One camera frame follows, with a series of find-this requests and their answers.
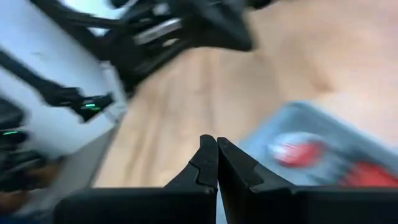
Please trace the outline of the grey plastic tool case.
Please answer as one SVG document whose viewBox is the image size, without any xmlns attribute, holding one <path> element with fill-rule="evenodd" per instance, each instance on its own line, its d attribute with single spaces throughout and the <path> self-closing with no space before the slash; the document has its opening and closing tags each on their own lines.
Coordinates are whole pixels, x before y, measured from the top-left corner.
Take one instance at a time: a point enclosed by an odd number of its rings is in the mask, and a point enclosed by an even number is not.
<svg viewBox="0 0 398 224">
<path fill-rule="evenodd" d="M 398 176 L 398 152 L 304 102 L 283 106 L 239 146 L 295 185 L 341 185 L 357 162 Z"/>
</svg>

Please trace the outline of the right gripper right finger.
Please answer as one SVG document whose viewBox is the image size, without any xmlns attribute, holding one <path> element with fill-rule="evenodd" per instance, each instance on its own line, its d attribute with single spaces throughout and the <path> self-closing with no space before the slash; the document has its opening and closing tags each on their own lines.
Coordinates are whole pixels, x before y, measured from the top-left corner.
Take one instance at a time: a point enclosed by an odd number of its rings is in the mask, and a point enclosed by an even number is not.
<svg viewBox="0 0 398 224">
<path fill-rule="evenodd" d="M 398 224 L 398 189 L 302 186 L 224 137 L 218 181 L 228 224 Z"/>
</svg>

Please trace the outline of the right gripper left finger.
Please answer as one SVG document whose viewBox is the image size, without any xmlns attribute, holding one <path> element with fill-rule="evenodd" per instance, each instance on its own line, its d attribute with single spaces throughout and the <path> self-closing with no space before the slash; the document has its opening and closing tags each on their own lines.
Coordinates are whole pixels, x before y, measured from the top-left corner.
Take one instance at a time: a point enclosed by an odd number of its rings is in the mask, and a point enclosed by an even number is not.
<svg viewBox="0 0 398 224">
<path fill-rule="evenodd" d="M 95 188 L 63 198 L 53 224 L 215 224 L 218 144 L 200 136 L 200 147 L 163 187 Z"/>
</svg>

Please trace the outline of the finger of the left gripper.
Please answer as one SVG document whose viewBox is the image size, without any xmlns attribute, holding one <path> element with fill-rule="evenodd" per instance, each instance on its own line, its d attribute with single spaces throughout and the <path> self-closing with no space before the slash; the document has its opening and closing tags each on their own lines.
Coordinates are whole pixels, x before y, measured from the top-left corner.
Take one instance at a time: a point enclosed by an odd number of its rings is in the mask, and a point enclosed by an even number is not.
<svg viewBox="0 0 398 224">
<path fill-rule="evenodd" d="M 253 39 L 244 18 L 247 6 L 245 0 L 192 0 L 194 44 L 251 51 Z"/>
</svg>

